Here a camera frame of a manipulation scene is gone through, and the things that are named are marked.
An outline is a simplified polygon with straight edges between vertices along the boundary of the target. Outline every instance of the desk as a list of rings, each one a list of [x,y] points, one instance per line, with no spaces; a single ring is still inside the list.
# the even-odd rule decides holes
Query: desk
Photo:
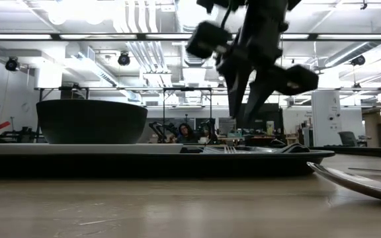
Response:
[[[348,155],[325,159],[323,164],[345,171],[381,169],[379,158]],[[381,202],[316,175],[260,180],[0,181],[0,237],[7,236],[377,238]]]

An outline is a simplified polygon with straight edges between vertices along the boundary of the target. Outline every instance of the person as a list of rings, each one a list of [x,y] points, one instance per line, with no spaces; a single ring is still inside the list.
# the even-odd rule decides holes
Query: person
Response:
[[[176,139],[176,143],[198,143],[198,140],[197,134],[188,124],[182,123],[179,126],[179,136]]]

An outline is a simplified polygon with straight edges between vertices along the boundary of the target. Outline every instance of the ceiling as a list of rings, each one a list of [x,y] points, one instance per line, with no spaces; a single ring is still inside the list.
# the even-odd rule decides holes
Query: ceiling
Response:
[[[206,16],[204,9],[196,5],[193,0],[0,0],[0,33],[116,33],[124,27],[114,27],[116,23],[126,24],[130,32],[145,32],[156,28],[158,32],[183,32],[183,25],[190,21],[198,22],[196,16],[221,22],[225,10],[216,9],[212,16]],[[60,10],[60,3],[69,2],[69,7]],[[155,3],[155,20],[151,19],[151,6]],[[362,1],[356,0],[302,0],[290,13],[286,20],[290,23],[287,32],[293,33],[381,33],[381,0],[367,0],[367,8],[361,10]],[[139,24],[140,6],[144,9],[144,26]],[[230,32],[237,32],[243,22],[245,9],[240,8],[229,17],[226,28]],[[54,21],[64,18],[62,24]],[[91,20],[100,21],[99,24],[88,23]],[[345,49],[357,47],[362,43],[356,42],[281,42],[284,50],[283,58],[278,64],[290,67],[293,63],[306,63],[311,68],[323,67],[321,61],[342,54]],[[163,60],[169,73],[169,84],[185,81],[185,83],[198,83],[200,87],[213,86],[219,82],[219,75],[213,68],[213,60],[208,60],[204,67],[197,68],[184,64],[184,42],[160,42]],[[70,52],[79,49],[86,52],[87,48],[95,51],[95,61],[109,75],[112,75],[122,85],[142,87],[146,85],[143,80],[142,68],[127,42],[1,42],[0,50],[40,50],[51,56],[58,63],[69,69],[70,73],[63,75],[65,81],[77,81],[81,85],[100,86],[100,78],[84,67],[75,63]],[[149,58],[155,63],[151,46],[144,44],[140,53],[147,52]],[[131,62],[127,66],[120,66],[117,59],[121,52],[128,51]],[[334,65],[331,69],[324,69],[322,73],[336,72],[338,76],[333,79],[324,79],[323,85],[329,87],[351,87],[354,81],[361,83],[362,87],[381,87],[381,45],[362,52],[366,63],[362,66],[351,66],[346,63]],[[377,95],[367,92],[358,95],[360,99],[367,99]]]

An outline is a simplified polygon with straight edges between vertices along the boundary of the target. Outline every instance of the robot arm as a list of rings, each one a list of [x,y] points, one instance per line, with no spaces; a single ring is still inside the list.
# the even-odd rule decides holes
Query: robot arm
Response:
[[[300,65],[289,69],[275,65],[282,56],[278,48],[280,35],[288,29],[284,21],[287,11],[292,10],[301,0],[198,0],[197,4],[211,12],[214,4],[228,9],[222,25],[202,22],[193,33],[187,45],[187,52],[209,58],[217,54],[216,69],[223,75],[228,86],[230,116],[239,113],[249,75],[257,71],[245,107],[244,120],[254,119],[259,108],[274,91],[284,95],[297,95],[311,91],[318,86],[318,76]],[[247,5],[243,26],[237,36],[224,29],[231,11]]]

